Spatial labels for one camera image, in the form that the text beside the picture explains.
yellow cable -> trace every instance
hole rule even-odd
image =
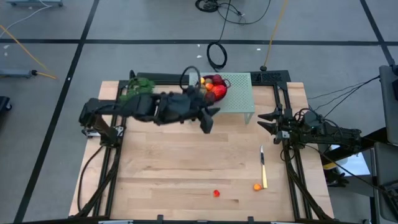
[[[8,34],[8,36],[10,36],[15,42],[17,42],[17,44],[19,44],[20,47],[22,47],[22,49],[25,50],[25,52],[33,59],[35,60],[42,68],[44,68],[46,71],[50,72],[51,71],[44,65],[42,64],[39,60],[37,60],[12,34],[10,34],[10,32],[8,32],[8,30],[6,28],[4,28],[2,25],[0,25],[0,28],[2,28],[6,34]]]
[[[279,14],[279,18],[276,21],[276,25],[275,25],[274,31],[272,31],[271,40],[269,41],[268,50],[267,50],[267,56],[266,56],[266,61],[264,62],[264,66],[267,65],[269,52],[271,51],[272,40],[274,40],[274,36],[276,34],[276,30],[278,29],[278,26],[279,26],[279,22],[282,19],[284,13],[285,13],[285,9],[286,9],[287,3],[288,3],[288,0],[285,0],[284,1],[284,5],[282,6],[282,10],[280,11],[280,14]]]
[[[36,74],[38,74],[38,75],[42,75],[42,76],[45,76],[45,77],[49,77],[49,78],[52,78],[52,79],[57,79],[56,77],[54,77],[54,76],[52,76],[52,75],[49,75],[49,74],[46,74],[46,73],[42,73],[42,72],[36,72]]]

green leaves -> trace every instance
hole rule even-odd
[[[127,101],[132,96],[140,93],[153,93],[155,82],[147,78],[132,78],[129,81],[128,87],[127,93],[119,97],[121,101]]]

wooden tabletop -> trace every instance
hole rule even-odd
[[[103,82],[99,99],[113,100],[118,82]],[[288,83],[294,113],[306,108],[303,83]],[[157,86],[156,92],[177,91],[178,86]],[[256,114],[248,125],[242,114],[218,114],[211,134],[203,134],[198,122],[156,126],[127,120],[111,218],[155,220],[294,221],[287,172],[280,159],[282,145],[256,122],[257,114],[275,108],[272,87],[254,86]],[[260,145],[264,146],[268,189],[255,192],[261,183]],[[87,141],[82,166],[99,148],[99,139]],[[83,178],[82,206],[98,186],[104,150],[89,164]],[[307,189],[319,206],[333,216],[320,156],[301,150]],[[213,191],[219,190],[215,198]],[[304,218],[298,192],[300,214]],[[77,213],[76,194],[70,214]],[[104,213],[106,200],[102,200]]]

